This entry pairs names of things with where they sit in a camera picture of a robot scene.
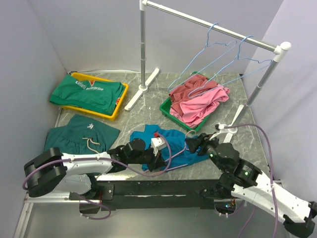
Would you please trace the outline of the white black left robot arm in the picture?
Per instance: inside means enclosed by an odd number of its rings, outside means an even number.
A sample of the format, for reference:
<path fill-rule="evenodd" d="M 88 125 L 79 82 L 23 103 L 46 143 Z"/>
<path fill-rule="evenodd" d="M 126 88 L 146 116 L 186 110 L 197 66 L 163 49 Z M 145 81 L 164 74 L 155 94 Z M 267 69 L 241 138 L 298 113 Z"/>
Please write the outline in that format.
<path fill-rule="evenodd" d="M 166 171 L 172 158 L 164 160 L 162 148 L 166 141 L 146 148 L 142 139 L 117 146 L 107 152 L 73 155 L 50 148 L 24 165 L 25 180 L 22 188 L 30 197 L 41 197 L 52 191 L 68 191 L 93 199 L 99 188 L 95 175 L 133 170 L 131 164 L 146 164 L 149 171 L 163 168 Z"/>

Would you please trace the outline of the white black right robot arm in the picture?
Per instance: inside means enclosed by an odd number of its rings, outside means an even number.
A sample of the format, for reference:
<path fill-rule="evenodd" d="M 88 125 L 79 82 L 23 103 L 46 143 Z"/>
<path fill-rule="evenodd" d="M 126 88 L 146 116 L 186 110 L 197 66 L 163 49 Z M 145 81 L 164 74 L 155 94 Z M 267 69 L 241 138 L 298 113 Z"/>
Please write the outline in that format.
<path fill-rule="evenodd" d="M 186 138 L 185 142 L 191 153 L 208 156 L 222 172 L 206 194 L 214 198 L 243 199 L 277 217 L 285 229 L 298 238 L 307 238 L 313 233 L 316 202 L 302 200 L 272 182 L 261 169 L 240 158 L 231 143 L 219 143 L 216 137 L 205 133 Z"/>

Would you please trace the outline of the teal blue t shirt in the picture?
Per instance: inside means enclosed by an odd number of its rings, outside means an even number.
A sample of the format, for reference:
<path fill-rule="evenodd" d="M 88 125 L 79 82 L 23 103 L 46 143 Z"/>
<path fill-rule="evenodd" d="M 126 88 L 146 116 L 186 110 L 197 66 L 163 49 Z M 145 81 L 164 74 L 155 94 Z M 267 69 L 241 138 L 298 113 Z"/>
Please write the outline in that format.
<path fill-rule="evenodd" d="M 176 154 L 177 152 L 183 149 L 185 141 L 184 133 L 175 129 L 164 130 L 161 129 L 157 124 L 147 124 L 145 125 L 144 131 L 134 131 L 130 135 L 130 141 L 136 138 L 140 138 L 145 142 L 146 149 L 148 149 L 151 145 L 151 138 L 154 137 L 155 132 L 161 134 L 168 141 L 172 155 Z M 187 166 L 190 166 L 192 164 L 207 159 L 208 155 L 198 156 L 196 153 L 192 154 L 190 153 L 190 151 L 185 151 L 184 153 L 174 157 L 170 166 L 175 167 L 183 164 L 188 164 Z"/>

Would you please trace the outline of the pink wire hanger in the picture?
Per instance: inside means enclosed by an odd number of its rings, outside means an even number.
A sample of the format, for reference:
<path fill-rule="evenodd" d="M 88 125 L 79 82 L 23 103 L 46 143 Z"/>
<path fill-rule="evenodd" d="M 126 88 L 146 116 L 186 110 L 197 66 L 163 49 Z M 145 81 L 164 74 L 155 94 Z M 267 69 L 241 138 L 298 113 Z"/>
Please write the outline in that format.
<path fill-rule="evenodd" d="M 188 137 L 189 134 L 194 134 L 194 135 L 196 135 L 197 133 L 192 129 L 192 130 L 188 131 L 188 132 L 185 134 L 185 139 Z M 170 153 L 170 156 L 169 156 L 169 158 L 167 159 L 168 163 L 167 163 L 166 167 L 165 167 L 162 171 L 167 172 L 167 171 L 172 171 L 172 170 L 179 169 L 179 168 L 183 168 L 183 167 L 187 166 L 188 164 L 183 164 L 183 165 L 175 166 L 175 167 L 171 167 L 171 166 L 170 166 L 170 165 L 171 165 L 171 162 L 172 162 L 172 160 L 173 160 L 173 158 L 176 157 L 176 156 L 178 156 L 178 155 L 180 155 L 180 154 L 182 154 L 182 153 L 184 153 L 185 151 L 189 151 L 189 149 L 187 148 L 186 142 L 184 141 L 184 147 L 183 147 L 183 149 L 182 149 L 181 151 L 177 152 L 177 153 L 174 154 L 174 155 L 172 155 L 172 154 Z"/>

